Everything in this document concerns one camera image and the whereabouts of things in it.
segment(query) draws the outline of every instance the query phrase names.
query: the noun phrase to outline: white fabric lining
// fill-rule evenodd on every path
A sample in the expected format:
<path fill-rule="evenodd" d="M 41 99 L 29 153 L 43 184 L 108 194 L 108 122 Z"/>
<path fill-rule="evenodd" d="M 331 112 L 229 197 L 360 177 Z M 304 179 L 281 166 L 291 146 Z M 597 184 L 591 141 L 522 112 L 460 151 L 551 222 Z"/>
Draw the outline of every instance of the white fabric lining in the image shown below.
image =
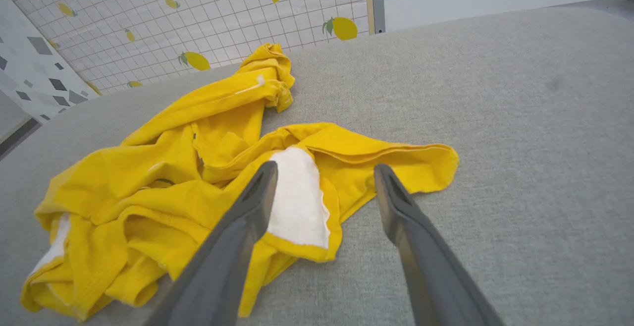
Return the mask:
<path fill-rule="evenodd" d="M 50 263 L 56 257 L 61 257 L 64 255 L 64 242 L 66 241 L 66 236 L 68 235 L 68 231 L 70 231 L 70 220 L 68 219 L 68 213 L 64 213 L 59 218 L 59 223 L 57 223 L 57 234 L 55 235 L 55 239 L 50 249 L 46 254 L 39 260 L 36 267 L 34 267 L 33 271 L 29 274 L 32 275 L 34 272 L 38 271 L 42 265 L 46 263 Z"/>
<path fill-rule="evenodd" d="M 290 146 L 270 160 L 277 163 L 278 181 L 267 231 L 297 245 L 328 249 L 330 211 L 323 204 L 313 158 Z"/>

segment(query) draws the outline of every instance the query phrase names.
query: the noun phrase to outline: gray fabric surface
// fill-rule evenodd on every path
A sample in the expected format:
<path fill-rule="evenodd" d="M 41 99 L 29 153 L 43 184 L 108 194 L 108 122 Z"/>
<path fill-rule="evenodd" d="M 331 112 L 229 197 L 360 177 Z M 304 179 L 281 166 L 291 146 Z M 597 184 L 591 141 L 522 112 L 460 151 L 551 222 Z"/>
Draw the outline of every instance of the gray fabric surface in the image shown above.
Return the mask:
<path fill-rule="evenodd" d="M 418 196 L 508 325 L 634 320 L 634 23 L 547 8 L 435 24 L 289 55 L 294 104 L 263 132 L 333 121 L 360 134 L 460 154 L 447 190 Z M 32 216 L 48 180 L 122 139 L 229 66 L 72 107 L 0 161 L 7 325 L 74 321 L 18 304 L 48 249 Z M 88 325 L 140 325 L 156 305 L 113 303 Z M 337 259 L 300 262 L 240 325 L 408 325 L 398 254 L 375 201 L 344 224 Z"/>

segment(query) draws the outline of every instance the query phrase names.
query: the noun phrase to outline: gray diamond pattern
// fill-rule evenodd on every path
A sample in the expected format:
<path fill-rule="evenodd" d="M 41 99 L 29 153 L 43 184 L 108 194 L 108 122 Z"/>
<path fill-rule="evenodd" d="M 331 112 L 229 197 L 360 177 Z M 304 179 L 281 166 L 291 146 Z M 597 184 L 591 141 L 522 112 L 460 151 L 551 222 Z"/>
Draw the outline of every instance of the gray diamond pattern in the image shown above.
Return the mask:
<path fill-rule="evenodd" d="M 56 100 L 54 100 L 54 98 L 52 96 L 49 96 L 48 94 L 44 94 L 44 93 L 39 93 L 39 92 L 34 92 L 36 95 L 36 98 L 44 103 L 44 105 L 47 105 L 49 107 L 59 107 L 59 103 L 57 103 Z"/>
<path fill-rule="evenodd" d="M 68 91 L 68 100 L 69 100 L 71 103 L 75 103 L 76 105 L 78 105 L 79 103 L 81 103 L 81 102 L 85 102 L 85 101 L 87 101 L 88 99 L 86 99 L 86 98 L 84 98 L 84 97 L 80 96 L 80 95 L 79 95 L 79 94 L 77 94 L 77 93 L 74 93 L 73 91 Z"/>
<path fill-rule="evenodd" d="M 45 75 L 45 76 L 47 75 L 46 69 L 45 69 L 44 66 L 42 66 L 41 64 L 38 64 L 36 62 L 32 62 L 32 64 L 33 64 L 33 68 L 35 69 L 35 71 L 37 73 L 40 73 L 40 74 Z"/>
<path fill-rule="evenodd" d="M 16 93 L 18 94 L 18 96 L 20 96 L 20 98 L 22 98 L 23 100 L 25 100 L 25 101 L 30 101 L 30 100 L 31 100 L 31 98 L 29 98 L 29 95 L 28 95 L 28 94 L 26 94 L 26 93 L 24 93 L 24 92 L 20 92 L 20 91 L 15 91 L 15 92 L 16 92 Z"/>
<path fill-rule="evenodd" d="M 11 28 L 13 28 L 13 25 L 11 25 L 11 21 L 7 20 L 6 17 L 2 15 L 2 13 L 0 13 L 0 26 L 3 26 L 7 30 L 11 30 Z"/>
<path fill-rule="evenodd" d="M 18 88 L 18 82 L 14 81 L 13 78 L 9 77 L 4 71 L 0 71 L 0 85 L 10 90 Z"/>
<path fill-rule="evenodd" d="M 66 102 L 66 98 L 59 97 L 59 96 L 53 96 L 53 98 L 55 98 L 55 100 L 57 101 L 57 103 L 59 103 L 59 105 L 70 107 L 70 104 L 68 104 L 68 102 Z"/>
<path fill-rule="evenodd" d="M 56 80 L 55 78 L 49 78 L 48 80 L 51 81 L 51 84 L 55 87 L 55 89 L 57 89 L 57 91 L 67 91 L 66 87 L 64 87 L 64 84 L 62 84 L 60 80 Z"/>
<path fill-rule="evenodd" d="M 36 49 L 40 55 L 53 55 L 51 50 L 48 48 L 48 45 L 46 45 L 46 41 L 41 37 L 28 36 L 27 39 L 29 39 L 33 48 Z"/>

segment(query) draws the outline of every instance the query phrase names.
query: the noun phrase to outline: tiled wall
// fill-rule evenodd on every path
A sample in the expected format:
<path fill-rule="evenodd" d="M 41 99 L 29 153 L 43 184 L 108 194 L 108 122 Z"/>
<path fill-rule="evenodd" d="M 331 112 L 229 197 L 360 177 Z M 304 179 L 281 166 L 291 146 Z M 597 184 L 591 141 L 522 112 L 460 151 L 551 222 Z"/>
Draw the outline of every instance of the tiled wall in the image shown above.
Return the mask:
<path fill-rule="evenodd" d="M 14 1 L 104 94 L 241 62 L 266 42 L 295 51 L 369 34 L 366 0 Z"/>

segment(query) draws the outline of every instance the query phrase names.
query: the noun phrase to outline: yellow shirt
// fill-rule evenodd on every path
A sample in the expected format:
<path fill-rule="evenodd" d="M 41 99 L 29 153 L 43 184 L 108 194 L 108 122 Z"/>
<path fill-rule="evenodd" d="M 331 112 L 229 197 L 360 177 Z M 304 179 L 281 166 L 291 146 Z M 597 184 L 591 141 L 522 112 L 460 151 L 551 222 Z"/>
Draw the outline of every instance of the yellow shirt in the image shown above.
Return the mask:
<path fill-rule="evenodd" d="M 260 165 L 289 147 L 317 166 L 327 247 L 267 232 L 251 256 L 241 317 L 297 258 L 335 258 L 341 223 L 375 195 L 377 163 L 392 166 L 412 193 L 452 181 L 458 155 L 450 146 L 387 143 L 333 123 L 289 125 L 260 138 L 264 108 L 286 109 L 294 80 L 280 46 L 261 46 L 235 75 L 185 95 L 120 146 L 54 177 L 35 211 L 52 248 L 27 278 L 23 306 L 86 320 L 113 299 L 143 305 L 163 274 L 177 279 Z"/>

